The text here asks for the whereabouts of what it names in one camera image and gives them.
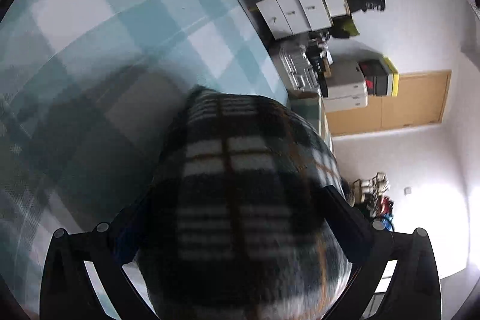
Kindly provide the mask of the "silver flat suitcase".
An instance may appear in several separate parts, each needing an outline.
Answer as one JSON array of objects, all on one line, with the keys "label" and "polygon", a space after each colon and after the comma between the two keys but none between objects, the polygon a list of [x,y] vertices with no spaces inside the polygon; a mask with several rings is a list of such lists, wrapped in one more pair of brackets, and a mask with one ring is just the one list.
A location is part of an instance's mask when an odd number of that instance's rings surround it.
[{"label": "silver flat suitcase", "polygon": [[317,74],[299,45],[284,41],[275,48],[271,58],[288,92],[320,94]]}]

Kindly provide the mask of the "dark flower bouquet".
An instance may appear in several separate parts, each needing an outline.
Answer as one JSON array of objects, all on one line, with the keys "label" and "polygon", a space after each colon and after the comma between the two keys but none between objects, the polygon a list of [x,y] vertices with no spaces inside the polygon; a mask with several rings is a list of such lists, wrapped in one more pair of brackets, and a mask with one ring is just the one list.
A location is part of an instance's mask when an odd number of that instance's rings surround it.
[{"label": "dark flower bouquet", "polygon": [[350,15],[337,17],[333,20],[333,25],[330,29],[330,35],[337,39],[349,39],[360,35],[353,18]]}]

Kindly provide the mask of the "white upright suitcase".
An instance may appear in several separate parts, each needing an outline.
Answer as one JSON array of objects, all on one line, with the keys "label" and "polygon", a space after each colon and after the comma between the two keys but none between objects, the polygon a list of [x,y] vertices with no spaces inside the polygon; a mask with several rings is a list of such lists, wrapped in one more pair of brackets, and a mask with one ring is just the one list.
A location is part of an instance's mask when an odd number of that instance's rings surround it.
[{"label": "white upright suitcase", "polygon": [[331,76],[326,79],[328,97],[322,98],[327,113],[368,105],[365,77],[357,62],[334,62],[330,71]]}]

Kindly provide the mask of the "checkered bed cover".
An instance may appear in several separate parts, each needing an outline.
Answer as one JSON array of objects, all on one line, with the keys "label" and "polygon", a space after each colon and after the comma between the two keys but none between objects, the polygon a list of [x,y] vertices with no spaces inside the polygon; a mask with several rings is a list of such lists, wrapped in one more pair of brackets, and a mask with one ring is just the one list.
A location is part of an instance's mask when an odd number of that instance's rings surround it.
[{"label": "checkered bed cover", "polygon": [[53,235],[145,196],[198,87],[287,98],[236,0],[16,0],[1,21],[3,319],[39,319]]}]

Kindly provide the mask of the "wooden door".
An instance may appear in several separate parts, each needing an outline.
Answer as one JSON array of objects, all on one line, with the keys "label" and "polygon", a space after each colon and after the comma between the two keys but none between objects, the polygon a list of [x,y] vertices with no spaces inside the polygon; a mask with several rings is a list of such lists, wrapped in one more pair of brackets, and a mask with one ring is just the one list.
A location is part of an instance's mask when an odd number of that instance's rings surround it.
[{"label": "wooden door", "polygon": [[330,133],[349,136],[440,124],[451,74],[450,71],[403,74],[397,96],[371,96],[365,108],[328,113]]}]

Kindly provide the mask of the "wooden shoe rack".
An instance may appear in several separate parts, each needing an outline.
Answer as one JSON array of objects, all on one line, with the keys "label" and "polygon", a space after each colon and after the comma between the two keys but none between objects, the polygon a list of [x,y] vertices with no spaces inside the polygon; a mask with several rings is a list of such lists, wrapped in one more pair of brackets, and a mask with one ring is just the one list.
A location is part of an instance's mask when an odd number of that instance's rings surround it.
[{"label": "wooden shoe rack", "polygon": [[358,179],[352,183],[354,207],[371,223],[379,222],[389,232],[393,232],[394,202],[387,195],[390,188],[389,179],[383,172],[377,172],[371,179]]}]

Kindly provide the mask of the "plaid fleece jacket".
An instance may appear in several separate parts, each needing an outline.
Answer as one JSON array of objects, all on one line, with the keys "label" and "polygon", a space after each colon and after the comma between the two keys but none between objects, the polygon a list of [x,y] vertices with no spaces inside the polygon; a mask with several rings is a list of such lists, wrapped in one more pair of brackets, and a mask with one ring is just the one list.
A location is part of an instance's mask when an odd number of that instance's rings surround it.
[{"label": "plaid fleece jacket", "polygon": [[267,97],[196,88],[139,203],[161,319],[321,319],[351,263],[314,196],[342,187],[315,129]]}]

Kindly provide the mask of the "stack of shoe boxes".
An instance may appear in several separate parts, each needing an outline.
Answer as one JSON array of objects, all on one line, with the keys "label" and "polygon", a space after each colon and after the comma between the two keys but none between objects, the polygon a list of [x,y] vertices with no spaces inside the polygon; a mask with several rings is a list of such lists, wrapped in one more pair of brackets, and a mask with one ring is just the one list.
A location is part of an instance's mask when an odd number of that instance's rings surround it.
[{"label": "stack of shoe boxes", "polygon": [[389,58],[362,60],[358,65],[364,76],[368,95],[398,96],[400,74]]}]

